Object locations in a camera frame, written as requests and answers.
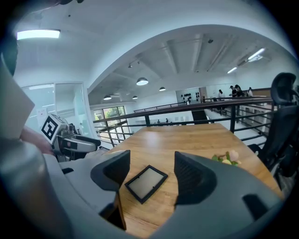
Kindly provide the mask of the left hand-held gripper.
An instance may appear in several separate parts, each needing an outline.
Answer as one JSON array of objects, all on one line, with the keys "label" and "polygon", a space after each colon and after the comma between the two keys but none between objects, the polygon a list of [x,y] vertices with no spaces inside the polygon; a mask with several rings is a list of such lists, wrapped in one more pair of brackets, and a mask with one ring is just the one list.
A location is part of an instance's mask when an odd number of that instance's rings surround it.
[{"label": "left hand-held gripper", "polygon": [[41,132],[51,144],[52,151],[59,162],[75,160],[75,151],[94,152],[101,146],[101,141],[97,139],[80,135],[75,139],[73,126],[51,113],[48,113]]}]

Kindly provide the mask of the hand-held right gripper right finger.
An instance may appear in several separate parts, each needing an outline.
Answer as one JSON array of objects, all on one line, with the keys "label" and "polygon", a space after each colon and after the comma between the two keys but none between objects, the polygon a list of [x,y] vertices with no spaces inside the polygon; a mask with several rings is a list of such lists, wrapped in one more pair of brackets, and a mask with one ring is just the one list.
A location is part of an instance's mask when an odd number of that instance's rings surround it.
[{"label": "hand-held right gripper right finger", "polygon": [[178,196],[154,239],[251,239],[281,209],[282,200],[248,171],[175,152]]}]

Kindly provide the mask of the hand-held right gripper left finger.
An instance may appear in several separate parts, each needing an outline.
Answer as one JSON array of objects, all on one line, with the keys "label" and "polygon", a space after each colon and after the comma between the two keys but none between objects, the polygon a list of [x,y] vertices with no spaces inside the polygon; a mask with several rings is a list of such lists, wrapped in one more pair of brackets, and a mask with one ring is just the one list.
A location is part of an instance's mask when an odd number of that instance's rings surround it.
[{"label": "hand-held right gripper left finger", "polygon": [[130,150],[61,162],[60,167],[88,206],[116,227],[127,229],[120,188],[130,170]]}]

